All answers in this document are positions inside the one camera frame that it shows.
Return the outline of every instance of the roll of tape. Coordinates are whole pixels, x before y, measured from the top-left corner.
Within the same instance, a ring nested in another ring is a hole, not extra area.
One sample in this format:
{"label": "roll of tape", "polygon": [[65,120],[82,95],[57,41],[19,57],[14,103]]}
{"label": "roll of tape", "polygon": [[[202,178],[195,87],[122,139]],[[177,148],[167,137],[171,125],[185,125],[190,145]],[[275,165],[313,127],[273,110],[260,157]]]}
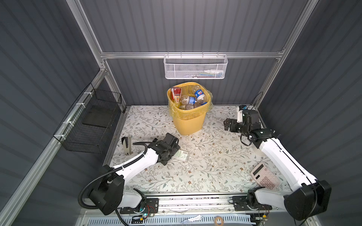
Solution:
{"label": "roll of tape", "polygon": [[217,216],[217,217],[215,217],[214,224],[215,224],[215,226],[223,226],[224,225],[224,219],[222,217]]}

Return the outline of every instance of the black wire basket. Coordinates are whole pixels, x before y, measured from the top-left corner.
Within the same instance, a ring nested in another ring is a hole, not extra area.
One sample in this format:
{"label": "black wire basket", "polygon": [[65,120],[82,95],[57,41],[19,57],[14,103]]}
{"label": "black wire basket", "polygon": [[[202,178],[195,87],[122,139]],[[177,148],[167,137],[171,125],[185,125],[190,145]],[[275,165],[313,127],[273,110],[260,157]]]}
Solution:
{"label": "black wire basket", "polygon": [[79,104],[62,135],[53,136],[68,151],[107,152],[122,113],[121,103],[120,93],[93,89]]}

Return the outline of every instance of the pink calculator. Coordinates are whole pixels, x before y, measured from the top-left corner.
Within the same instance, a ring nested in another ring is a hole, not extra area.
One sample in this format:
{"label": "pink calculator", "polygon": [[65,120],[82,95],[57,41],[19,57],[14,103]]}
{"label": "pink calculator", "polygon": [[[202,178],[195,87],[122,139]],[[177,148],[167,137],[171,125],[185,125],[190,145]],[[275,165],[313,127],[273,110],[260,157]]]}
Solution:
{"label": "pink calculator", "polygon": [[251,176],[260,186],[268,189],[274,189],[280,184],[279,178],[277,178],[263,163],[260,163],[251,171]]}

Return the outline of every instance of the floral tablecloth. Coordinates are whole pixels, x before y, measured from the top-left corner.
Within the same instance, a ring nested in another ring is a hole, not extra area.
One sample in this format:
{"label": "floral tablecloth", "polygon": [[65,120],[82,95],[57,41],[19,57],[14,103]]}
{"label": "floral tablecloth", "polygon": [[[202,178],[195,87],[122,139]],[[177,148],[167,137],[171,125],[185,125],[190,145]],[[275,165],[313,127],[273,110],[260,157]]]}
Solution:
{"label": "floral tablecloth", "polygon": [[[285,178],[268,157],[254,154],[255,146],[244,146],[240,134],[224,130],[226,118],[236,118],[235,106],[214,106],[206,114],[202,130],[182,136],[176,130],[167,106],[131,106],[121,137],[132,142],[163,139],[166,133],[179,138],[181,149],[189,152],[186,162],[171,159],[166,166],[157,163],[135,176],[127,188],[149,192],[247,192],[256,187],[250,171],[264,162],[280,180],[278,191],[290,191]],[[124,155],[121,140],[111,166],[118,165],[144,150],[132,146],[132,155]]]}

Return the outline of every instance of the yellow wastebasket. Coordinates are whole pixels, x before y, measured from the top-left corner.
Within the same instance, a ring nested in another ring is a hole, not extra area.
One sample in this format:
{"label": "yellow wastebasket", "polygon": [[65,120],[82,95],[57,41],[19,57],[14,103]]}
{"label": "yellow wastebasket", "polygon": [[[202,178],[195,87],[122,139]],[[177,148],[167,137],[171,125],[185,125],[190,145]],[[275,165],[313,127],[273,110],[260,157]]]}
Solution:
{"label": "yellow wastebasket", "polygon": [[196,82],[185,82],[176,86],[182,88],[182,95],[195,96],[194,93],[192,93],[192,89],[196,85],[199,85],[201,87],[202,91],[205,94],[205,99],[207,103],[191,110],[179,109],[178,105],[176,105],[172,101],[171,89],[167,91],[170,115],[173,118],[173,123],[175,124],[177,131],[181,135],[187,136],[202,129],[206,112],[208,112],[212,108],[212,95],[202,85]]}

